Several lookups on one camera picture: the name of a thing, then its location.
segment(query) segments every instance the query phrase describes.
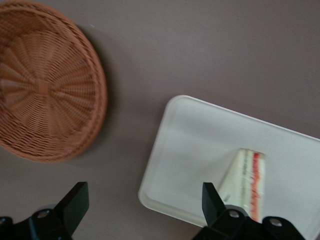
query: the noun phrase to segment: plastic tray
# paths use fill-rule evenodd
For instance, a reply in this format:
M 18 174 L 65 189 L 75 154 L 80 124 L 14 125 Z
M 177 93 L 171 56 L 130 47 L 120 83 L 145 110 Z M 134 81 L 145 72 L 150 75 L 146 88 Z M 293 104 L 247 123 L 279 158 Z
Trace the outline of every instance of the plastic tray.
M 193 97 L 167 105 L 139 190 L 149 209 L 205 226 L 202 184 L 219 187 L 239 148 L 265 154 L 262 216 L 320 230 L 320 140 Z

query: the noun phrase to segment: black clamp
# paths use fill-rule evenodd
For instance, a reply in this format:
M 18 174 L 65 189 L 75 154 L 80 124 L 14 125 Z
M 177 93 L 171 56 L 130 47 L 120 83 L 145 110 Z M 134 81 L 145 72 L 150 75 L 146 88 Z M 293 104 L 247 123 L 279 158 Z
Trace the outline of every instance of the black clamp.
M 258 223 L 240 208 L 227 209 L 214 185 L 204 182 L 202 210 L 208 226 L 193 240 L 305 240 L 288 220 L 267 216 Z
M 71 236 L 88 208 L 88 184 L 78 182 L 54 209 L 37 211 L 16 224 L 12 218 L 0 216 L 0 239 L 72 240 Z

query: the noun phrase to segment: round wicker basket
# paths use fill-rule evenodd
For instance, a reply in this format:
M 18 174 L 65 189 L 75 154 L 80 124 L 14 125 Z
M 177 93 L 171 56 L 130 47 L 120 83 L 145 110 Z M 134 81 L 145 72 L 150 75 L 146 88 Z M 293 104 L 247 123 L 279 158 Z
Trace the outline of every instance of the round wicker basket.
M 35 2 L 0 4 L 0 144 L 25 159 L 75 157 L 105 118 L 107 87 L 84 34 Z

